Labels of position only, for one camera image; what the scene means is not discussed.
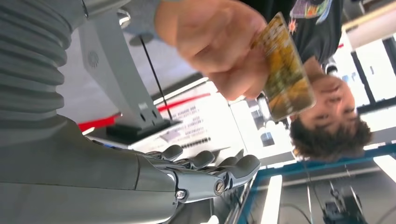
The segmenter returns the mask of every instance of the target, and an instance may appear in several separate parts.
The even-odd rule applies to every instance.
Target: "white wall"
[[[396,33],[396,9],[362,23],[358,28],[348,32],[352,48],[392,36]]]

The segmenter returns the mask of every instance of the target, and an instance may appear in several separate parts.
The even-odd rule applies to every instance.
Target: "robotic finger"
[[[168,147],[163,152],[153,151],[147,153],[147,155],[151,155],[152,157],[159,160],[169,160],[174,161],[177,157],[179,157],[183,153],[183,149],[178,145],[172,145]]]
[[[185,166],[187,169],[202,169],[212,163],[215,157],[209,151],[202,151],[192,159],[177,160],[175,164]]]

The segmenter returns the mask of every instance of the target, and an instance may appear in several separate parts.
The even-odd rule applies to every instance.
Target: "metal screw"
[[[224,191],[224,182],[222,180],[218,180],[214,185],[214,193],[216,195],[221,195]]]
[[[184,192],[184,191],[178,190],[178,191],[176,192],[176,198],[177,198],[177,199],[183,199],[184,197],[185,197],[185,192]]]

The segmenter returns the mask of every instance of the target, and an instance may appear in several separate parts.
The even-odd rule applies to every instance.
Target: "trading card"
[[[252,47],[260,47],[267,59],[269,76],[263,92],[273,119],[281,120],[314,105],[311,84],[281,13]]]

